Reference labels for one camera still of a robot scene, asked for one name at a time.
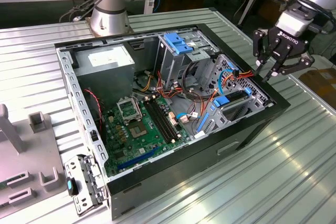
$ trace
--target blue latch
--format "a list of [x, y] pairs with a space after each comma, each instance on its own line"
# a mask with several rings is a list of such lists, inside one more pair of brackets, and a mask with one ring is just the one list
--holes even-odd
[[217, 97], [214, 99], [214, 104], [217, 108], [225, 105], [226, 103], [229, 103], [230, 101], [226, 98], [225, 95], [221, 96], [221, 97]]
[[165, 34], [164, 38], [178, 55], [193, 51], [177, 33]]
[[245, 92], [247, 93], [248, 96], [252, 94], [252, 90], [249, 87], [245, 88]]

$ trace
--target cardboard box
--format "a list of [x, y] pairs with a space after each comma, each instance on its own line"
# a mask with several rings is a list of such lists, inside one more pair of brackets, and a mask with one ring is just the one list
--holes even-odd
[[299, 80], [336, 109], [336, 69], [310, 70]]

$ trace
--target blue pcie slot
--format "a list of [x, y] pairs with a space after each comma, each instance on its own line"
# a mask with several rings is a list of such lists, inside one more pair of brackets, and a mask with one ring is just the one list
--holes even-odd
[[201, 131], [201, 129], [202, 129], [202, 127], [203, 127], [203, 125], [204, 125], [204, 123], [205, 123], [205, 121], [207, 120], [208, 117], [209, 117], [209, 113], [207, 112], [207, 113], [204, 115], [204, 117], [203, 117], [203, 119], [202, 119], [200, 125], [199, 125], [198, 128], [197, 128], [197, 132], [200, 132], [200, 131]]
[[118, 170], [122, 170], [126, 167], [137, 164], [138, 162], [153, 156], [155, 154], [155, 151], [157, 150], [157, 148], [155, 148], [155, 149], [153, 149], [153, 150], [151, 150], [151, 151], [149, 151], [145, 154], [142, 154], [139, 157], [135, 157], [134, 159], [128, 160], [125, 163], [122, 163], [121, 165], [118, 165]]

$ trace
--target motherboard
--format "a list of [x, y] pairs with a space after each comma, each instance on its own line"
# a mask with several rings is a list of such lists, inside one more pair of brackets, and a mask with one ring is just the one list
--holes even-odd
[[126, 98], [105, 111], [107, 175], [123, 172], [190, 141], [179, 123], [171, 123], [171, 113], [163, 97], [147, 101]]

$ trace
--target electronic component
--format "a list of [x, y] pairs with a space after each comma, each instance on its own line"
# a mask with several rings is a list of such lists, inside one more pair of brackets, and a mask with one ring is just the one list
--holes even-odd
[[134, 138], [138, 138], [139, 136], [147, 134], [147, 130], [143, 122], [130, 123], [128, 125], [128, 129]]
[[131, 165], [134, 165], [134, 164], [136, 164], [136, 163], [138, 163], [138, 162], [140, 162], [140, 161], [142, 161], [144, 159], [147, 159], [147, 158], [153, 156], [154, 153], [155, 153], [155, 151], [156, 151], [156, 148], [153, 149], [153, 150], [151, 150], [151, 151], [149, 151], [149, 152], [147, 152], [147, 153], [145, 153], [145, 154], [142, 154], [139, 157], [136, 157], [134, 159], [126, 161], [125, 163], [122, 163], [121, 165], [118, 165], [118, 169], [119, 170], [124, 169], [124, 168], [129, 167]]
[[131, 120], [142, 119], [142, 114], [139, 110], [139, 106], [137, 105], [137, 102], [135, 102], [133, 97], [120, 99], [119, 102], [117, 102], [117, 106], [126, 125], [128, 125]]
[[187, 115], [184, 115], [184, 116], [180, 117], [180, 120], [181, 120], [181, 123], [188, 123], [189, 122], [189, 119], [188, 119]]
[[177, 135], [174, 129], [171, 126], [171, 123], [168, 122], [167, 118], [161, 111], [159, 105], [155, 99], [148, 99], [144, 101], [144, 106], [151, 118], [154, 121], [154, 124], [159, 129], [161, 135], [163, 136], [165, 142], [168, 144], [173, 140], [177, 139]]
[[120, 159], [125, 156], [123, 151], [116, 152], [114, 155], [116, 156], [117, 159]]
[[105, 51], [83, 52], [74, 57], [74, 62], [80, 66], [73, 71], [82, 90], [90, 89], [104, 101], [106, 108], [114, 106], [120, 97], [132, 94], [135, 63], [124, 45], [109, 46]]
[[177, 125], [177, 122], [175, 121], [175, 119], [170, 119], [169, 120], [170, 121], [170, 123], [173, 125], [173, 126], [176, 126]]
[[174, 115], [173, 112], [169, 112], [169, 113], [168, 113], [168, 116], [169, 116], [170, 119], [174, 119], [174, 118], [175, 118], [175, 115]]

